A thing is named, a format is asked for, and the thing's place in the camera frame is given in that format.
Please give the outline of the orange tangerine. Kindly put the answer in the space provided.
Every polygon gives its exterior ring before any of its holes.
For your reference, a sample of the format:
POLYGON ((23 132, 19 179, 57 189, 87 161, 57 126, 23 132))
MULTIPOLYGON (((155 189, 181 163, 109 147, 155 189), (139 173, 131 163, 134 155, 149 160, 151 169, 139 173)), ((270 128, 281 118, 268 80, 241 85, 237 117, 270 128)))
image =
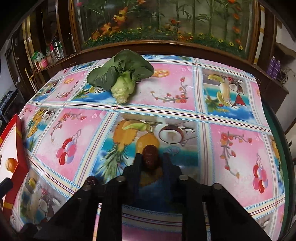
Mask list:
POLYGON ((7 171, 14 173, 16 167, 18 166, 18 161, 15 158, 7 158, 5 166, 7 171))

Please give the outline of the red shallow cardboard box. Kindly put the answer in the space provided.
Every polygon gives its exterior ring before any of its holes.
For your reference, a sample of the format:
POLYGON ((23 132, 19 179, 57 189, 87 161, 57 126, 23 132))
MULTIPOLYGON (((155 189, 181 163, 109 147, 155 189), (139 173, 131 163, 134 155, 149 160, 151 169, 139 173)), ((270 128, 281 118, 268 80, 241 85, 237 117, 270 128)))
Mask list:
POLYGON ((1 181, 9 178, 11 189, 1 194, 2 211, 10 219, 17 193, 29 171, 23 147, 22 122, 15 114, 1 134, 1 181))

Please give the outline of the colourful fruit print tablecloth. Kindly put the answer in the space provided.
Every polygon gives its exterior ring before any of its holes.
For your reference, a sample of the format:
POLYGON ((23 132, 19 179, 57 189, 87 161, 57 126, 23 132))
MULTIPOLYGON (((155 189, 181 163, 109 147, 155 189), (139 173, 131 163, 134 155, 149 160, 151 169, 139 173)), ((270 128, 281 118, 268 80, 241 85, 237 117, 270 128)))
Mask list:
POLYGON ((280 156, 253 75, 203 59, 145 55, 154 74, 118 104, 87 82, 104 64, 59 71, 20 112, 30 170, 10 223, 48 221, 93 175, 121 175, 148 145, 184 175, 222 184, 272 240, 285 210, 280 156))

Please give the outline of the green leafy bok choy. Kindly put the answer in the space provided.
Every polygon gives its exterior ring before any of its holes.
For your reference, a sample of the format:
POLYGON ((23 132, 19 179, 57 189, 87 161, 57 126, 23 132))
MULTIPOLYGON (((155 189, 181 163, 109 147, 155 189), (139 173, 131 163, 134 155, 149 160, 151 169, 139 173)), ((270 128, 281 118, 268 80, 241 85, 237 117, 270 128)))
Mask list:
POLYGON ((124 49, 103 66, 91 70, 87 83, 110 91, 117 103, 124 104, 133 94, 136 83, 153 74, 154 67, 151 63, 136 52, 124 49))

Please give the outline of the green snack bag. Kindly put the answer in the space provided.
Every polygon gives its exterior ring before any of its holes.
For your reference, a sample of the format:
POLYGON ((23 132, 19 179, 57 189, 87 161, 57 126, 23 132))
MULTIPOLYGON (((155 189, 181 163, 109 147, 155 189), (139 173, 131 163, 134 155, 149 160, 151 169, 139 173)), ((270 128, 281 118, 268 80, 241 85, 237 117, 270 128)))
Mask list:
POLYGON ((46 60, 46 57, 39 51, 35 51, 33 56, 32 56, 32 60, 34 61, 34 63, 37 62, 44 62, 46 60))

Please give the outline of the purple bottles on shelf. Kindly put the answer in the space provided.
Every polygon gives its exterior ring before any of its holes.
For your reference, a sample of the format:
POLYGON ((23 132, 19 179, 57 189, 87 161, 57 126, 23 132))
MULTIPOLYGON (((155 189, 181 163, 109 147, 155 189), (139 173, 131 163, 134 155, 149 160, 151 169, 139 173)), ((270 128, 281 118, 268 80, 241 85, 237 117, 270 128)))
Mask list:
POLYGON ((280 67, 281 67, 280 61, 276 60, 275 57, 273 56, 267 68, 267 72, 266 72, 267 75, 272 79, 276 79, 280 72, 280 67))

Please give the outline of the flower aquarium display cabinet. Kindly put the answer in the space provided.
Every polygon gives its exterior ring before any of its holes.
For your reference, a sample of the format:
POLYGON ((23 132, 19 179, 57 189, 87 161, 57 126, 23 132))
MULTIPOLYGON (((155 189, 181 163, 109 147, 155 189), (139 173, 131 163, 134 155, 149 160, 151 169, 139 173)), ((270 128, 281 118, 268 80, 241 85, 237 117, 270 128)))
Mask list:
POLYGON ((257 1, 69 1, 79 50, 105 44, 165 40, 248 58, 258 22, 257 1))

